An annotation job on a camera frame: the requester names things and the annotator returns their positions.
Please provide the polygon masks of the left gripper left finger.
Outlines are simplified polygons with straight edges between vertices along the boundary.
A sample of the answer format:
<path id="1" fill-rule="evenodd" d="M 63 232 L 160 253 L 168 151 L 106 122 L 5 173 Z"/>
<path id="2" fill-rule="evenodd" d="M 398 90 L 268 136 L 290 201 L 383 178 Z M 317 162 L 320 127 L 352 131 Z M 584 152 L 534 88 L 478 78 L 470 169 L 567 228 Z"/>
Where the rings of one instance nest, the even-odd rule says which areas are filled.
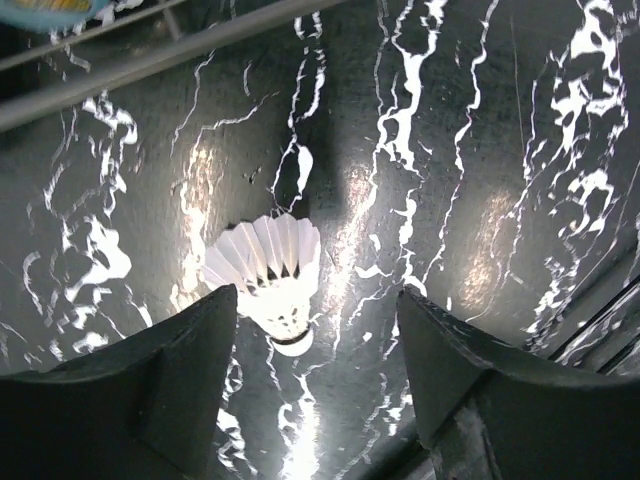
<path id="1" fill-rule="evenodd" d="M 222 287 L 94 353 L 1 380 L 5 479 L 203 479 L 236 331 Z"/>

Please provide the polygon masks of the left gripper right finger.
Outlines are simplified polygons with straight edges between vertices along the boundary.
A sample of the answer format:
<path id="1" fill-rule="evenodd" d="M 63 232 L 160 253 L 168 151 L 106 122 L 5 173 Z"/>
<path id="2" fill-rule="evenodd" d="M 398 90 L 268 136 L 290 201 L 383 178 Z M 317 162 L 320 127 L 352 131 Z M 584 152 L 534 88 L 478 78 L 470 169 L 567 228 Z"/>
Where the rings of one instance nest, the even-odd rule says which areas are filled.
<path id="1" fill-rule="evenodd" d="M 636 479 L 639 380 L 565 367 L 405 287 L 397 323 L 439 479 Z"/>

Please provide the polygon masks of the white shuttlecock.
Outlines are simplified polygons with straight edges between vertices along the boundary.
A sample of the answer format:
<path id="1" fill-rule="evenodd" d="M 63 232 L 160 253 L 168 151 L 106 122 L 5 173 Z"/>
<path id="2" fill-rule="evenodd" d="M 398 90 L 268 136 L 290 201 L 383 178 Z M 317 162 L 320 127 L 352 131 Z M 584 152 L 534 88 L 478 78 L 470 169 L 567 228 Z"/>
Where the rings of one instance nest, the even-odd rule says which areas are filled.
<path id="1" fill-rule="evenodd" d="M 314 339 L 311 299 L 319 289 L 321 237 L 307 218 L 263 215 L 225 230 L 201 267 L 211 290 L 233 285 L 237 312 L 253 321 L 287 357 Z"/>

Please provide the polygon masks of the blue butterfly mug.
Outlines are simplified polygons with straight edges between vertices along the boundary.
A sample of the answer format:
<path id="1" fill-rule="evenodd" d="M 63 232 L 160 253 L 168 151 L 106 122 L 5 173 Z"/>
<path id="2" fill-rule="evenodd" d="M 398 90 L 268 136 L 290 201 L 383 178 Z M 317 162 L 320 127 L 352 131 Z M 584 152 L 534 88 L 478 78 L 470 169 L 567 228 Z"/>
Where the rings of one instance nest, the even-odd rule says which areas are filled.
<path id="1" fill-rule="evenodd" d="M 1 0 L 1 21 L 31 29 L 62 28 L 89 19 L 107 4 L 104 0 Z"/>

